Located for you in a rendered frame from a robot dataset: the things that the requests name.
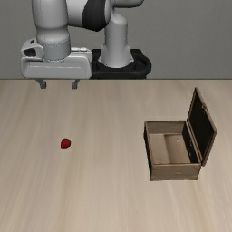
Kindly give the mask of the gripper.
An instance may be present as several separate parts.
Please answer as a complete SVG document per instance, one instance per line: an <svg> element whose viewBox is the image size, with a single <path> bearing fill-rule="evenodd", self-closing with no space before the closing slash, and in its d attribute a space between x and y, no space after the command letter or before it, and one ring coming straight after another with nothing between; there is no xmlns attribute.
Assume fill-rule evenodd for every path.
<svg viewBox="0 0 232 232"><path fill-rule="evenodd" d="M27 40L21 48L21 74L25 79L35 79L41 89L46 89L43 79L74 80L72 89L78 88L82 79L92 77L92 51L83 47L72 47L66 58L48 62L44 59L44 48L35 38Z"/></svg>

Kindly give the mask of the red strawberry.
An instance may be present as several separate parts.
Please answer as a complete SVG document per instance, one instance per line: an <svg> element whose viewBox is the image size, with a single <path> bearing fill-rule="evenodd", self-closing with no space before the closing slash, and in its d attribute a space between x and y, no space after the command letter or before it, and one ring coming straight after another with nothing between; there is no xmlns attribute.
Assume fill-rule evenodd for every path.
<svg viewBox="0 0 232 232"><path fill-rule="evenodd" d="M61 148L68 149L71 146L71 141L67 138L62 139L61 141Z"/></svg>

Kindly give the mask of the wooden box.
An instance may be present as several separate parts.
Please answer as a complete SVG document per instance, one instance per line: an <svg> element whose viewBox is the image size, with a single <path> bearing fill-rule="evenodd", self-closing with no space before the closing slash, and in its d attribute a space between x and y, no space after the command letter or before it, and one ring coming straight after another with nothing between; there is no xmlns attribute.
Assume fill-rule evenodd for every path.
<svg viewBox="0 0 232 232"><path fill-rule="evenodd" d="M143 137L151 181L198 179L201 164L185 121L146 121Z"/></svg>

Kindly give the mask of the wooden box lid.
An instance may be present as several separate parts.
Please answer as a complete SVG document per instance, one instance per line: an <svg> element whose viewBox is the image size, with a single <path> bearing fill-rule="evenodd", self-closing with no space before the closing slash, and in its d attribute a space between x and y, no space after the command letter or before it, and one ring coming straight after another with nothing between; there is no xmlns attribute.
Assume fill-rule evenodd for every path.
<svg viewBox="0 0 232 232"><path fill-rule="evenodd" d="M201 165L205 166L218 130L198 87L194 89L187 122Z"/></svg>

